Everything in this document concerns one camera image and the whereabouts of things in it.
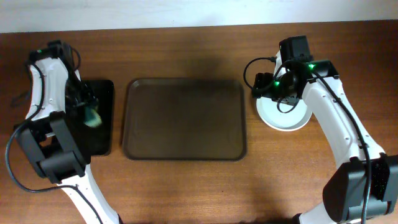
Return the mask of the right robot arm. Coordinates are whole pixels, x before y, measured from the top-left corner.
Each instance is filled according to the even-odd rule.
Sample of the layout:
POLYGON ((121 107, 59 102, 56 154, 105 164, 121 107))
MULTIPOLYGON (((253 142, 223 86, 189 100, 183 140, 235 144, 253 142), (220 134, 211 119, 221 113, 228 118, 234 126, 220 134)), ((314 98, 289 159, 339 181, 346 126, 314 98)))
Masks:
POLYGON ((365 223, 392 213, 397 202, 397 157, 387 155, 350 105, 328 60, 273 58, 275 71, 258 73, 251 92, 259 116, 279 131, 296 131, 314 115, 333 152, 336 172, 322 201, 292 223, 365 223))

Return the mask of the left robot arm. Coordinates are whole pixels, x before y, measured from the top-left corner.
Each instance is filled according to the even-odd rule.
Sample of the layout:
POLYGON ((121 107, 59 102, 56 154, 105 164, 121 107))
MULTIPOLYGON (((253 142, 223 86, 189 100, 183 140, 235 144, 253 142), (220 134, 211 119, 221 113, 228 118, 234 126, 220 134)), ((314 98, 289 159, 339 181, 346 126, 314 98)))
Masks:
POLYGON ((41 193, 64 191, 86 223, 121 223, 91 170, 93 156, 110 152, 114 84, 83 81, 81 57, 67 44, 29 54, 30 108, 11 135, 35 173, 51 182, 41 193))

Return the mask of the white plate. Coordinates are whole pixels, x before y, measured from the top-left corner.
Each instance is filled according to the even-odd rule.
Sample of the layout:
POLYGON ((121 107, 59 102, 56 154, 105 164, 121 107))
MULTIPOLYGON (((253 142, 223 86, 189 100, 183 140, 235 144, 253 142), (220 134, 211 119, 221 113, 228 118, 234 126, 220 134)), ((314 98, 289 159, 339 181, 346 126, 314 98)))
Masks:
POLYGON ((269 127, 278 131, 296 131, 304 127, 312 116, 312 111, 307 107, 303 100, 299 100, 296 107, 280 104, 270 98, 261 97, 256 100, 256 110, 260 119, 269 127))

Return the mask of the green yellow sponge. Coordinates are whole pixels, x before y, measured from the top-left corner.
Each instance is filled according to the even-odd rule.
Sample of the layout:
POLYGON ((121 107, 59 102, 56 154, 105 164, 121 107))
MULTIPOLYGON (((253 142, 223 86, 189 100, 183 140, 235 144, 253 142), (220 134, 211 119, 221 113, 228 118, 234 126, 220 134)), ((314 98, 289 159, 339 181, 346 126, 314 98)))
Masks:
POLYGON ((90 128, 97 128, 102 125, 101 116, 98 114, 98 107, 86 107, 84 124, 90 128))

